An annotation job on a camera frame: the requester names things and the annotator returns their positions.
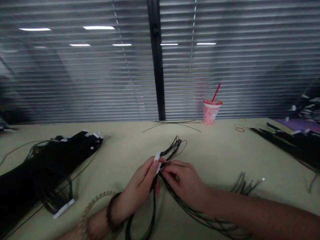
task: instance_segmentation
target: plastic cup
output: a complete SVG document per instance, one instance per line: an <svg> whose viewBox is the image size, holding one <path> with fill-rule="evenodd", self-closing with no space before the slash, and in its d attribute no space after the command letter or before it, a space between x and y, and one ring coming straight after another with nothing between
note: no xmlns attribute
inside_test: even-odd
<svg viewBox="0 0 320 240"><path fill-rule="evenodd" d="M206 125L212 125L220 106L222 105L221 101L213 101L211 100L204 100L204 110L203 110L203 123Z"/></svg>

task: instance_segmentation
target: hand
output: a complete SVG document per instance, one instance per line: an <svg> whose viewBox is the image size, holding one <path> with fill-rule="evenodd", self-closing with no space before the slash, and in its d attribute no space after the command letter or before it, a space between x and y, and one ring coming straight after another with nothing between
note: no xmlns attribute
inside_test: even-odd
<svg viewBox="0 0 320 240"><path fill-rule="evenodd" d="M150 157L136 170L127 187L114 201L111 216L115 224L122 223L147 200L159 162L167 162L162 157L160 157L159 161L153 162L153 160L154 156ZM157 194L160 192L159 179L154 190Z"/></svg>
<svg viewBox="0 0 320 240"><path fill-rule="evenodd" d="M174 160L161 171L175 193L192 209L205 212L210 188L200 179L193 165Z"/></svg>

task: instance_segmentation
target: cup lid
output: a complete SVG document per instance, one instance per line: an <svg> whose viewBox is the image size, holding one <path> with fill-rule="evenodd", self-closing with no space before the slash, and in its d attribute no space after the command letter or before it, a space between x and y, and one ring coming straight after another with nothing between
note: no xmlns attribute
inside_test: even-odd
<svg viewBox="0 0 320 240"><path fill-rule="evenodd" d="M211 102L212 100L204 100L204 103L206 104L210 104L210 105L221 105L222 102L221 101L213 101Z"/></svg>

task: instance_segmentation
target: beige table surface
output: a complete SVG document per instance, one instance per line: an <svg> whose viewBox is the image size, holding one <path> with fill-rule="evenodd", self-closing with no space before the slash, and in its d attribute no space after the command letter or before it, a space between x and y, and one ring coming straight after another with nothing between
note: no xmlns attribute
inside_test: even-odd
<svg viewBox="0 0 320 240"><path fill-rule="evenodd" d="M47 140L56 135L73 136L82 129L101 131L105 139L96 158L74 181L76 203L61 217L54 220L45 209L16 231L9 239L51 239L71 227L80 219L88 202L105 190L121 191L135 170L157 151L164 151L176 135L188 141L178 160L192 163L202 180L219 188L230 189L241 171L248 180L265 178L255 191L260 197L287 203L320 215L320 181L313 192L307 192L314 174L299 164L286 152L245 128L235 130L234 124L244 127L267 129L265 122L276 123L267 118L216 120L213 126L190 125L201 131L167 124L142 133L153 126L152 122L74 123L18 126L14 134L0 136L0 159L10 150L30 141ZM3 174L23 162L30 145L12 153L0 167ZM76 175L90 159L86 160L73 175ZM99 201L97 209L106 205ZM41 205L32 209L28 216ZM132 236L143 236L152 215L152 198L138 211L132 225ZM220 233L210 230L191 219L172 199L165 186L157 198L157 213L152 239L225 239ZM124 231L118 239L124 239Z"/></svg>

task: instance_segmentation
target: red straw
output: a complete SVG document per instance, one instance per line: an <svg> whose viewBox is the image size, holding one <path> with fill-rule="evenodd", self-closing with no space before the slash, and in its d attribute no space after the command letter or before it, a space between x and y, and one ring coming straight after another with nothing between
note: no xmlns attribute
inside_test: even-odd
<svg viewBox="0 0 320 240"><path fill-rule="evenodd" d="M216 97L216 95L217 95L217 92L218 92L218 90L219 90L220 85L221 85L221 83L219 83L219 86L218 86L218 88L217 88L217 90L216 90L216 93L214 94L214 97L213 97L213 99L212 99L212 101L211 101L211 102L213 102L214 98Z"/></svg>

